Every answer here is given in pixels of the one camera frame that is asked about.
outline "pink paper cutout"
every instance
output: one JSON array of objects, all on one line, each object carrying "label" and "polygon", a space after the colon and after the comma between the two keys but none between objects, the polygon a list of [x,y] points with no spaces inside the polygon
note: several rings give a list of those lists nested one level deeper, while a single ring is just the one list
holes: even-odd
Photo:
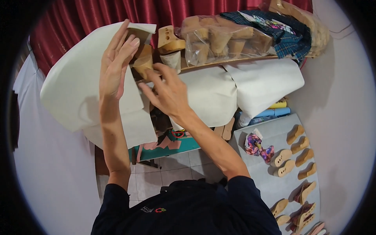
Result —
[{"label": "pink paper cutout", "polygon": [[140,144],[138,146],[138,152],[137,152],[136,162],[140,162],[140,157],[141,157],[141,153],[142,153],[142,149],[143,148],[144,148],[144,144]]},{"label": "pink paper cutout", "polygon": [[156,149],[158,142],[151,142],[144,144],[144,149],[146,150],[153,150]]},{"label": "pink paper cutout", "polygon": [[180,140],[175,140],[174,142],[171,141],[171,143],[168,145],[168,148],[170,150],[172,149],[179,149],[182,142]]},{"label": "pink paper cutout", "polygon": [[171,140],[166,136],[163,141],[161,142],[160,145],[158,145],[157,147],[160,147],[160,148],[165,148],[167,147],[169,144],[171,143]]}]

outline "tile floor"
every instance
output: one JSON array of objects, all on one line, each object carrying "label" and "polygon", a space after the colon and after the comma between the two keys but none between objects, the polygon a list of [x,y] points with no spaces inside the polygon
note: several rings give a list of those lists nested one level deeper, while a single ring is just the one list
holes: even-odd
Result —
[{"label": "tile floor", "polygon": [[[224,177],[219,168],[201,150],[178,153],[155,160],[161,169],[140,164],[131,165],[132,174],[129,179],[129,206],[159,194],[162,186],[168,186],[176,180],[206,178],[208,183],[218,182]],[[103,200],[108,176],[97,176],[99,198]]]}]

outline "blue plaid fabric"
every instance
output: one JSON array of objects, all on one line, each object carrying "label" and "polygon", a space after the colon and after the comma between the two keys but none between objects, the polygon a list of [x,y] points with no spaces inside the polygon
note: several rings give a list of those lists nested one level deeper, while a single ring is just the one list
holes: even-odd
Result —
[{"label": "blue plaid fabric", "polygon": [[277,20],[290,26],[296,35],[288,33],[282,29],[274,29],[271,27],[258,24],[256,22],[249,22],[239,12],[224,12],[220,16],[231,20],[237,24],[254,27],[263,33],[272,36],[275,41],[274,49],[276,50],[278,58],[284,58],[287,55],[293,55],[297,58],[298,63],[303,62],[304,57],[311,49],[311,30],[310,28],[296,20],[293,17],[282,16],[274,12],[264,12],[260,10],[240,11],[250,16],[258,16],[264,20]]}]

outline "red satin curtain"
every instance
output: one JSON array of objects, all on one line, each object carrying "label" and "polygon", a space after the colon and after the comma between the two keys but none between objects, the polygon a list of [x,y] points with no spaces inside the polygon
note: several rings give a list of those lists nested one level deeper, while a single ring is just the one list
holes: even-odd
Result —
[{"label": "red satin curtain", "polygon": [[[98,27],[123,21],[180,27],[192,15],[255,9],[270,0],[56,0],[30,35],[30,44],[44,74],[75,44]],[[285,0],[312,12],[311,0]],[[157,44],[157,34],[152,45]]]}]

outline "plastic bag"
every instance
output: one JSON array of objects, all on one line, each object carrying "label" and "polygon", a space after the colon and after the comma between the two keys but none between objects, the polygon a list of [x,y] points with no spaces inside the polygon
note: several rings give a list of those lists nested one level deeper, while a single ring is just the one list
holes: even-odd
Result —
[{"label": "plastic bag", "polygon": [[180,35],[185,40],[185,59],[194,66],[266,56],[273,43],[273,38],[261,31],[219,15],[185,18]]},{"label": "plastic bag", "polygon": [[311,29],[312,43],[308,56],[321,55],[329,42],[329,29],[312,13],[282,0],[264,0],[259,5],[262,10],[269,9],[280,15],[290,15]]}]

